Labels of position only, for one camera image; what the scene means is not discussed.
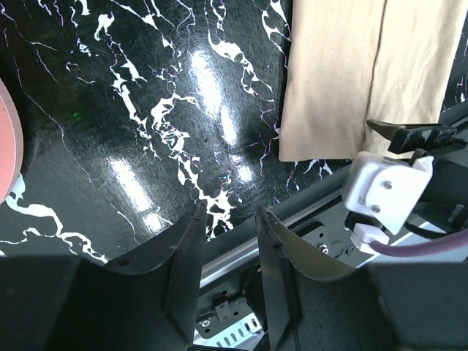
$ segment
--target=purple cable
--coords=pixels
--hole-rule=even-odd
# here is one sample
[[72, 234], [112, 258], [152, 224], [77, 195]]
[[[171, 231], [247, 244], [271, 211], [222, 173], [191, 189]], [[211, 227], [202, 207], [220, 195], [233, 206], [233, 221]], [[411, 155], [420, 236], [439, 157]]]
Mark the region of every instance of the purple cable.
[[429, 254], [440, 254], [442, 252], [468, 246], [468, 229], [449, 234], [443, 238], [429, 241], [428, 243], [390, 246], [382, 244], [379, 241], [372, 241], [369, 246], [380, 254], [393, 257], [417, 257]]

